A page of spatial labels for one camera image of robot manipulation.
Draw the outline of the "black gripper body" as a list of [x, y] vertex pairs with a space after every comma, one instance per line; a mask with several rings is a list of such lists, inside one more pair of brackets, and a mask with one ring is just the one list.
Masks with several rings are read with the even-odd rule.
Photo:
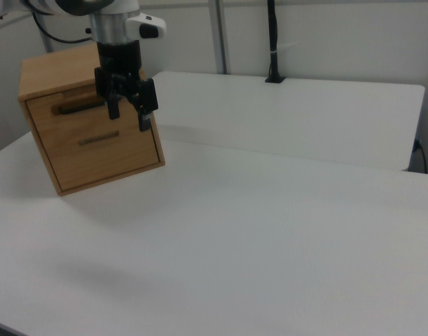
[[138, 41], [124, 44], [103, 44], [97, 42], [99, 66], [95, 68], [95, 87], [99, 97], [105, 97], [111, 77], [119, 77], [120, 84], [126, 85], [118, 93], [124, 97], [139, 95], [139, 70], [141, 53]]

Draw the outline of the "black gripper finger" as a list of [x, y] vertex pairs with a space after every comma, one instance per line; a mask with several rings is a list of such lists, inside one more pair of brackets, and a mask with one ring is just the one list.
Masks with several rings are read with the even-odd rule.
[[158, 99], [153, 79], [142, 80], [129, 74], [127, 76], [127, 100], [137, 112], [139, 131], [150, 130], [151, 116], [158, 109]]
[[120, 111], [118, 107], [118, 95], [117, 92], [109, 88], [106, 93], [106, 104], [109, 112], [109, 118], [115, 120], [120, 117]]

